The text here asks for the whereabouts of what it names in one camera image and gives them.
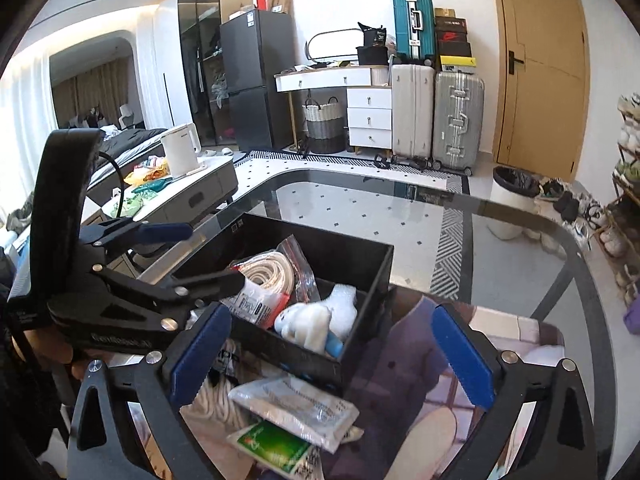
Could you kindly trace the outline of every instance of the wooden door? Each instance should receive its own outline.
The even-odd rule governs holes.
[[[502,4],[498,16],[503,21],[504,51],[496,159],[571,180],[582,149],[589,101],[582,4],[580,0],[497,1]]]

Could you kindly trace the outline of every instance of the purple cloth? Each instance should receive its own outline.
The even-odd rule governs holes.
[[[626,329],[632,334],[640,335],[640,296],[635,298],[634,302],[626,311],[625,317]]]
[[[389,331],[373,339],[344,398],[360,410],[355,425],[364,430],[357,442],[331,455],[322,452],[324,477],[383,480],[425,396],[449,366],[431,331],[437,304],[422,298]]]

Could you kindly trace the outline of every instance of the black refrigerator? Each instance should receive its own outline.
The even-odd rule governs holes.
[[[289,14],[251,10],[220,26],[231,121],[241,151],[293,143],[287,95],[274,76],[295,65]]]

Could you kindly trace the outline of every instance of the person's hand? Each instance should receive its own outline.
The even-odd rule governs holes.
[[[49,367],[49,362],[52,361],[68,365],[73,360],[73,347],[65,340],[65,337],[56,327],[48,326],[46,328],[37,328],[36,330],[25,330],[24,335],[31,345],[31,348],[33,348],[33,353],[36,355],[40,365],[44,369],[47,369]],[[24,360],[24,356],[15,342],[15,339],[12,338],[12,341],[14,343],[15,351],[18,353],[20,358]],[[79,381],[84,377],[84,372],[92,358],[106,360],[110,357],[108,352],[100,350],[85,350],[84,352],[89,356],[89,358],[75,361],[71,365],[71,373],[73,377]]]

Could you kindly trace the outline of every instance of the white electric kettle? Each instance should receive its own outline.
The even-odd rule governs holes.
[[[182,124],[161,137],[171,176],[177,178],[200,168],[197,155],[202,151],[196,125]]]

